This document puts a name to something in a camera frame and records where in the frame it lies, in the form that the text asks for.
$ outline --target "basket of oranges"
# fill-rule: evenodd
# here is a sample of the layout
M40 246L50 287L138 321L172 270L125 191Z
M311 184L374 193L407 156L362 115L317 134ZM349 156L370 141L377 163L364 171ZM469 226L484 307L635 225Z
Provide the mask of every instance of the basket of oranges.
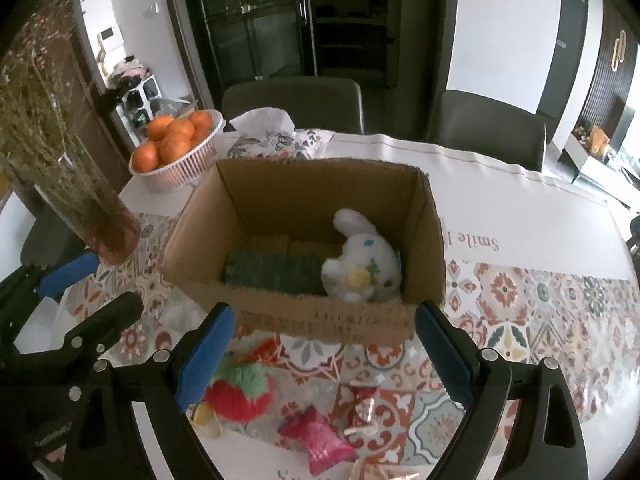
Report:
M178 119L158 116L146 126L147 140L131 154L129 171L153 191L190 184L213 162L214 136L225 123L217 110L196 110Z

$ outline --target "white tablecloth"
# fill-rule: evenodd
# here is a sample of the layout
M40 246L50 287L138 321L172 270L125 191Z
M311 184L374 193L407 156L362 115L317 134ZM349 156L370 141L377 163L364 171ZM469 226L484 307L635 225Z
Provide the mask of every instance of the white tablecloth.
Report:
M218 152L225 153L231 142L221 136ZM380 135L336 134L324 156L389 160L417 166L427 173L443 223L447 261L631 280L637 289L625 242L606 202L575 186L482 155ZM171 194L152 194L134 178L121 197L134 211L174 216L191 190L187 187ZM631 344L637 347L637 337L632 337ZM638 376L623 375L623 381L616 387L616 396L600 399L593 416L582 425L590 478L594 480L604 478L636 429ZM140 423L145 418L144 408L137 406L136 411ZM157 448L148 423L143 426L148 450ZM228 480L309 478L299 453L234 433L227 433L220 441L203 438L203 442ZM251 454L253 460L243 460ZM153 455L154 464L161 468L158 478L171 478L166 465L162 468L159 454ZM490 476L498 459L487 461L485 476ZM337 466L322 478L347 478L347 469ZM430 469L420 468L425 476Z

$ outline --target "white plastic basket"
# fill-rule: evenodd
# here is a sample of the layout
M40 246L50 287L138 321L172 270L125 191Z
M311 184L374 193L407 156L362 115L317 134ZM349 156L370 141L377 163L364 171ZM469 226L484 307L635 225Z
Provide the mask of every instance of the white plastic basket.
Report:
M129 159L129 171L132 175L140 177L151 191L167 192L178 189L197 180L204 171L213 163L216 150L213 147L213 139L216 133L221 132L226 121L217 110L206 110L213 118L213 131L194 150L191 150L181 158L167 164L157 170L148 173L138 173L131 165Z

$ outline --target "glass door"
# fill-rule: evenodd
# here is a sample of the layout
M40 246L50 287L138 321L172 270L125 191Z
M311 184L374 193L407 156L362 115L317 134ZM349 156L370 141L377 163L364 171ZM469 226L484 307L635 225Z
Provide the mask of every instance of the glass door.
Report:
M207 45L200 55L214 58L216 85L281 75L315 75L308 0L197 0Z

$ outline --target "patterned tablecloth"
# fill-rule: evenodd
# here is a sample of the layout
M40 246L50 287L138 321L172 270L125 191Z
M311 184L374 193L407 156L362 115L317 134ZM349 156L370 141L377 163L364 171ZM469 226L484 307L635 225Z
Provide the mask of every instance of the patterned tablecloth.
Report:
M108 351L115 365L145 361L172 348L203 313L159 271L159 257L172 219L140 215L142 236L136 253L113 268L101 264L95 275L74 285L66 309L79 320L125 290L145 305L141 319ZM638 290L625 280L559 274L447 258L445 312L479 347L504 358L537 363L544 356L561 364L581 422L606 410L640 370ZM238 327L230 349L250 351L272 333ZM382 428L369 440L350 443L360 456L381 464L433 464L442 455L463 412L447 397L430 359L417 339L394 348L328 344L277 335L270 368L276 394L270 410L249 424L227 424L233 431L289 448L276 432L286 417L313 403L336 428L344 428L353 398L352 380L380 385L374 417ZM501 454L510 436L517 401L500 423L491 455Z

